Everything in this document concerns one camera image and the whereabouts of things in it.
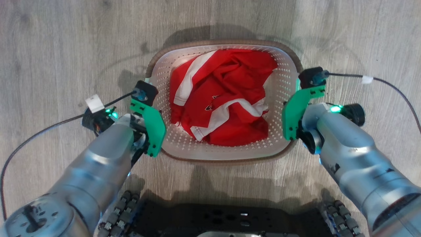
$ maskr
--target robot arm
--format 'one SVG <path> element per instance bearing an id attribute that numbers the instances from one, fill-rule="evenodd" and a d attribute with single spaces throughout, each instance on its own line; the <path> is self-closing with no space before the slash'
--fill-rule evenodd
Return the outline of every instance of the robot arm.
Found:
<path id="1" fill-rule="evenodd" d="M 92 236 L 131 169 L 130 115 L 97 137 L 47 194 L 18 209 L 0 236 Z"/>
<path id="2" fill-rule="evenodd" d="M 345 117 L 325 103 L 310 105 L 300 138 L 366 217 L 372 236 L 420 236 L 421 188 L 393 166 L 350 113 L 342 113 Z"/>

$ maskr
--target white cable tie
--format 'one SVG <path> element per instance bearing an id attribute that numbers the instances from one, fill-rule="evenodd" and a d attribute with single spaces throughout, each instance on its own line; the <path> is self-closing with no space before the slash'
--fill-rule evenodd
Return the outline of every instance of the white cable tie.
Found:
<path id="1" fill-rule="evenodd" d="M 85 101 L 92 113 L 96 113 L 105 108 L 97 94 L 85 99 Z"/>
<path id="2" fill-rule="evenodd" d="M 374 79 L 374 77 L 363 75 L 361 83 L 362 84 L 370 84 L 370 83 L 373 82 L 373 79 Z"/>

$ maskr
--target green led light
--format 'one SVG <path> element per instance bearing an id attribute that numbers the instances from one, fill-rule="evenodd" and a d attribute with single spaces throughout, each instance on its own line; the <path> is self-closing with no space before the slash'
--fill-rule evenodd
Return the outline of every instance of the green led light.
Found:
<path id="1" fill-rule="evenodd" d="M 342 109 L 342 105 L 339 105 L 339 106 L 332 106 L 331 108 L 330 108 L 330 111 L 332 112 L 332 113 L 338 113 L 338 112 L 340 112 L 341 111 L 341 109 Z"/>

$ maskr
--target white stripe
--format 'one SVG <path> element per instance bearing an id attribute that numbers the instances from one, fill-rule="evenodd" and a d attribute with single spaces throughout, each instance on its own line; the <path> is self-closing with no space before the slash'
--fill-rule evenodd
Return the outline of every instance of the white stripe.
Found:
<path id="1" fill-rule="evenodd" d="M 226 102 L 225 104 L 219 106 L 215 109 L 209 119 L 208 127 L 197 127 L 192 126 L 190 130 L 198 141 L 201 141 L 205 136 L 215 131 L 219 126 L 223 125 L 229 119 L 229 110 L 228 107 L 234 103 L 240 103 L 241 106 L 252 116 L 260 117 L 263 114 L 263 111 L 268 109 L 268 106 L 264 104 L 264 99 L 259 100 L 256 104 L 251 105 L 245 99 L 235 99 Z"/>
<path id="2" fill-rule="evenodd" d="M 174 104 L 184 106 L 193 89 L 193 76 L 209 60 L 209 58 L 212 57 L 212 55 L 215 52 L 216 51 L 212 51 L 207 54 L 202 54 L 193 61 L 193 63 L 188 68 L 187 73 L 183 78 L 183 81 L 180 83 L 176 91 L 176 95 L 174 97 Z"/>

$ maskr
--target white plastic basket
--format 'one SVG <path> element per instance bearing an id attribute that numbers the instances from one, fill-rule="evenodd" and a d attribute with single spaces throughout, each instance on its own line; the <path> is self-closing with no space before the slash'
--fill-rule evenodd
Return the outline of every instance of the white plastic basket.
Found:
<path id="1" fill-rule="evenodd" d="M 172 71 L 199 54 L 223 48 L 265 51 L 270 53 L 278 63 L 278 67 L 265 85 L 266 103 L 269 106 L 269 112 L 263 116 L 269 124 L 269 136 L 265 140 L 237 147 L 210 145 L 203 141 L 196 141 L 170 123 L 169 82 Z M 295 144 L 282 135 L 283 102 L 295 93 L 298 73 L 301 71 L 301 63 L 292 50 L 283 44 L 270 41 L 203 41 L 173 46 L 160 51 L 149 64 L 147 77 L 159 91 L 154 107 L 162 111 L 162 117 L 167 126 L 167 135 L 162 145 L 163 151 L 170 157 L 194 162 L 240 162 L 283 156 Z"/>

